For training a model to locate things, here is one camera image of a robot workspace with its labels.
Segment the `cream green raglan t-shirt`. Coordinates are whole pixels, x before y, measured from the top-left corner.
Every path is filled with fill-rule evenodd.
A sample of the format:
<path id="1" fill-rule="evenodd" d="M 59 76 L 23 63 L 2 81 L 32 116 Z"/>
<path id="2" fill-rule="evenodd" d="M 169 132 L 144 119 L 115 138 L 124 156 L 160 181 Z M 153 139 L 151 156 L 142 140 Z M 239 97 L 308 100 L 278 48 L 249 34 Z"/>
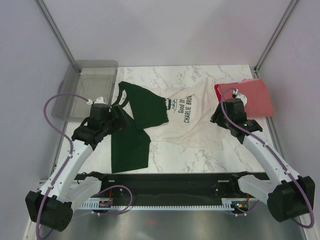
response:
<path id="1" fill-rule="evenodd" d="M 152 142 L 221 151 L 220 130 L 210 122 L 218 104 L 211 77 L 192 87 L 167 89 L 121 81 L 113 105 L 120 107 L 128 126 L 111 135 L 112 173 L 147 168 Z"/>

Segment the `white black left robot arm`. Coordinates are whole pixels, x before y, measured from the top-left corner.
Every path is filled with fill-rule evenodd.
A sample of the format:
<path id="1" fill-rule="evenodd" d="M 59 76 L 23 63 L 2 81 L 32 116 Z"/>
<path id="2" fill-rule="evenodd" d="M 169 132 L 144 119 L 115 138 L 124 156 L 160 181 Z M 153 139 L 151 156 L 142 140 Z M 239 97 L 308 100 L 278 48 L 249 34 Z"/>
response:
<path id="1" fill-rule="evenodd" d="M 110 185 L 102 173 L 93 171 L 83 182 L 72 188 L 80 168 L 92 155 L 98 144 L 108 135 L 114 134 L 128 124 L 127 117 L 119 105 L 109 106 L 95 102 L 90 114 L 68 139 L 70 149 L 64 155 L 49 179 L 36 192 L 30 191 L 26 206 L 30 219 L 40 226 L 59 232 L 64 231 L 74 212 L 93 196 L 104 197 Z"/>

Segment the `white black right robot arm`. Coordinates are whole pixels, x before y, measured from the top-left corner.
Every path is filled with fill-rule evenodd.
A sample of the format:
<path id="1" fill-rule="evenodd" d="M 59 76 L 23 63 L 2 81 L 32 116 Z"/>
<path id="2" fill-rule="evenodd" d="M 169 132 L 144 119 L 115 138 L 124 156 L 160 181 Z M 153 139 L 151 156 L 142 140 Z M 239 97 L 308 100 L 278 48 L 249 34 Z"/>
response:
<path id="1" fill-rule="evenodd" d="M 231 135 L 251 152 L 269 181 L 246 173 L 229 184 L 235 197 L 249 194 L 267 205 L 278 222 L 310 215 L 310 229 L 315 223 L 313 213 L 315 182 L 310 176 L 301 176 L 283 157 L 268 144 L 263 128 L 256 120 L 248 119 L 244 104 L 239 98 L 221 101 L 210 121 L 230 131 Z"/>

